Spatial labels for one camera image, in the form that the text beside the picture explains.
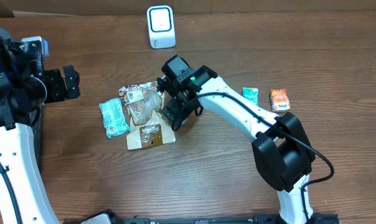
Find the beige brown food pouch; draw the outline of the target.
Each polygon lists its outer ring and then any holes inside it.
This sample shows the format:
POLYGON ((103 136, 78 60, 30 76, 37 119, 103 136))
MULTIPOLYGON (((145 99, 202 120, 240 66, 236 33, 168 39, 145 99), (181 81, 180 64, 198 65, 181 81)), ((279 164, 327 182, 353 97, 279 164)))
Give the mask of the beige brown food pouch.
POLYGON ((171 125, 162 114, 165 95, 158 90, 157 82, 123 86, 118 93, 129 115, 131 131, 126 136, 129 150, 176 141, 171 125))

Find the teal snack packet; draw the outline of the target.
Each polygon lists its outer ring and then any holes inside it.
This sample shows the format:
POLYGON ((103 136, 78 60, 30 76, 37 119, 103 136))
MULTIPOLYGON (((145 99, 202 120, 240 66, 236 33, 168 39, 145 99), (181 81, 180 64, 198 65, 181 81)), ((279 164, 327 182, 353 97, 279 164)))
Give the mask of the teal snack packet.
POLYGON ((119 98, 110 99, 99 104, 103 117, 103 125, 108 138, 120 136, 130 131, 123 113, 122 102, 119 98))

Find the teal tissue pack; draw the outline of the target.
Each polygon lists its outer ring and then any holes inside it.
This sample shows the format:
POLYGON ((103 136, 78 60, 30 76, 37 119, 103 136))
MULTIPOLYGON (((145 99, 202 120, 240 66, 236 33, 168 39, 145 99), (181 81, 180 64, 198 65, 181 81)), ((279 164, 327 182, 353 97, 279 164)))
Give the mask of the teal tissue pack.
POLYGON ((245 99, 251 101, 254 105, 258 106, 258 89, 257 88, 243 87, 242 96, 245 99))

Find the orange Kleenex tissue pack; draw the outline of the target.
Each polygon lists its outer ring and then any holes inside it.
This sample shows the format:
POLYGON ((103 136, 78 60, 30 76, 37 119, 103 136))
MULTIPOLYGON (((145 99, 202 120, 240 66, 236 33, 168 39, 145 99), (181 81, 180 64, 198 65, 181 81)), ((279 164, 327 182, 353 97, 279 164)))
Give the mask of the orange Kleenex tissue pack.
POLYGON ((270 105, 272 112, 287 112, 291 109, 289 98, 284 88, 270 91, 270 105))

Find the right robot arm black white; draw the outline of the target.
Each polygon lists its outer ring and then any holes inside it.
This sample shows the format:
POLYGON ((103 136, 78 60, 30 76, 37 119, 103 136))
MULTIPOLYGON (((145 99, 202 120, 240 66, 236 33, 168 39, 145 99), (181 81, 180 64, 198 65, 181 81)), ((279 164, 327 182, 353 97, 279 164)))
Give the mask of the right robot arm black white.
POLYGON ((255 105, 230 88, 209 67, 194 70, 180 56, 162 66, 160 91, 171 96, 163 114, 177 131, 191 113, 209 110, 228 121, 251 142, 257 171, 277 191, 281 223, 312 223, 307 182, 315 159, 299 119, 279 116, 255 105))

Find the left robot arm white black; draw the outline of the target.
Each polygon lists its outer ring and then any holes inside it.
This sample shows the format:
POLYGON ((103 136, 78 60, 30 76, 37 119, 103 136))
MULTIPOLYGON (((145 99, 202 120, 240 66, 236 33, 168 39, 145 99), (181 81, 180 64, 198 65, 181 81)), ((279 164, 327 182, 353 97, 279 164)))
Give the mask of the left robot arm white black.
POLYGON ((0 27, 0 212, 4 223, 58 223, 38 168, 33 128, 46 103, 80 96, 71 65, 44 70, 48 42, 0 27))

